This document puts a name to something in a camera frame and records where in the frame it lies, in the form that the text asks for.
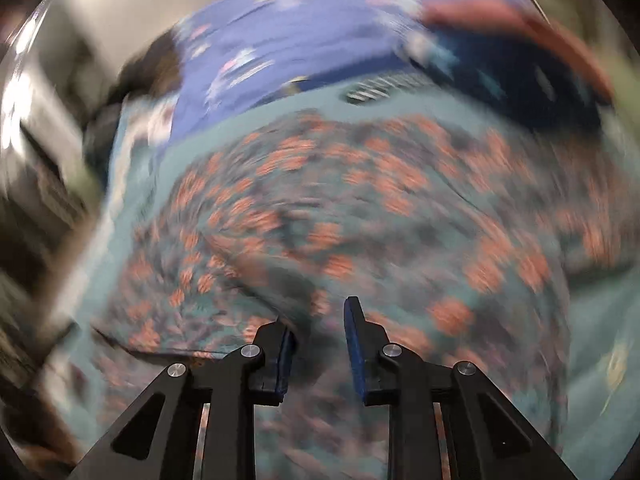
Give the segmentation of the teal floral fleece garment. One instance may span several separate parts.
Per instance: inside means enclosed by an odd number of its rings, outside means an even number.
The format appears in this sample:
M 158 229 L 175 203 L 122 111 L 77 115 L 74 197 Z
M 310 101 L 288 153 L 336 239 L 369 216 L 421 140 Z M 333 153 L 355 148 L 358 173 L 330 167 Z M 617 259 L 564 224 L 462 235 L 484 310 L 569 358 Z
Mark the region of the teal floral fleece garment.
M 186 168 L 100 330 L 222 356 L 282 318 L 300 347 L 256 413 L 258 477 L 381 479 L 387 417 L 356 397 L 346 298 L 423 359 L 475 362 L 558 445 L 570 286 L 638 255 L 639 183 L 600 140 L 304 110 Z

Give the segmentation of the teal printed bed sheet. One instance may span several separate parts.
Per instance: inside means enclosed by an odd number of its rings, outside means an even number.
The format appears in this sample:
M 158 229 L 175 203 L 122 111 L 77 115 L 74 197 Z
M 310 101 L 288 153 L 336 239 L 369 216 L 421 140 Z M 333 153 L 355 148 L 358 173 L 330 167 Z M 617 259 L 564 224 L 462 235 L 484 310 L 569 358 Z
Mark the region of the teal printed bed sheet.
M 168 148 L 160 162 L 145 150 L 122 151 L 118 176 L 96 238 L 66 289 L 78 314 L 81 334 L 58 359 L 63 377 L 50 382 L 54 405 L 82 448 L 93 445 L 109 424 L 170 358 L 212 355 L 203 352 L 147 354 L 125 348 L 100 330 L 116 283 L 134 249 L 139 226 L 166 204 L 175 183 L 195 159 L 216 152 L 251 131 L 304 110 L 337 122 L 423 115 L 471 130 L 509 126 L 542 136 L 578 133 L 600 140 L 627 169 L 618 149 L 598 133 L 577 129 L 536 131 L 477 104 L 458 92 L 428 86 L 396 91 L 369 104 L 347 101 L 350 82 L 290 96 L 254 108 Z M 612 474 L 639 430 L 639 256 L 616 269 L 593 271 L 570 286 L 570 346 L 567 361 L 567 419 L 559 450 L 582 479 Z

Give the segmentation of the navy star folded garment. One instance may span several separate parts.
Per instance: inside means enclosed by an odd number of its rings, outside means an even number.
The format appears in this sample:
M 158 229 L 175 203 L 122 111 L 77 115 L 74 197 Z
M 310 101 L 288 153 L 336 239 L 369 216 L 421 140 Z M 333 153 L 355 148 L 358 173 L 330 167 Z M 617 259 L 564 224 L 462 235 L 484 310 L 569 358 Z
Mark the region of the navy star folded garment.
M 401 51 L 436 84 L 524 128 L 577 129 L 586 136 L 600 132 L 605 98 L 570 64 L 533 41 L 435 27 L 408 32 Z

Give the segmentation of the blue patterned pillow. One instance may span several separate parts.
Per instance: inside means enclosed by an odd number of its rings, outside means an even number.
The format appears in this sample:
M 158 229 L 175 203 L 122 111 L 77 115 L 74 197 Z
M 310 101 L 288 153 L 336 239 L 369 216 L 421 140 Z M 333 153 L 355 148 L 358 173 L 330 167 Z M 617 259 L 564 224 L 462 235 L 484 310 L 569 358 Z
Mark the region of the blue patterned pillow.
M 196 11 L 172 30 L 182 76 L 172 138 L 242 114 L 296 79 L 393 55 L 423 1 L 218 0 Z

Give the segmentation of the pink folded garment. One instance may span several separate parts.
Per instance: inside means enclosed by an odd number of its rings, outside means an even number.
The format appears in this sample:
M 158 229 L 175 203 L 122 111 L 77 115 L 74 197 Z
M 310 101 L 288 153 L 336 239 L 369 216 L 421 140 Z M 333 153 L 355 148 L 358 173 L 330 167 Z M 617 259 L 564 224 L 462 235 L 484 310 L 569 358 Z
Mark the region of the pink folded garment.
M 586 44 L 560 23 L 548 22 L 525 6 L 506 0 L 425 0 L 420 22 L 525 38 L 570 66 L 605 103 L 612 102 L 611 81 Z

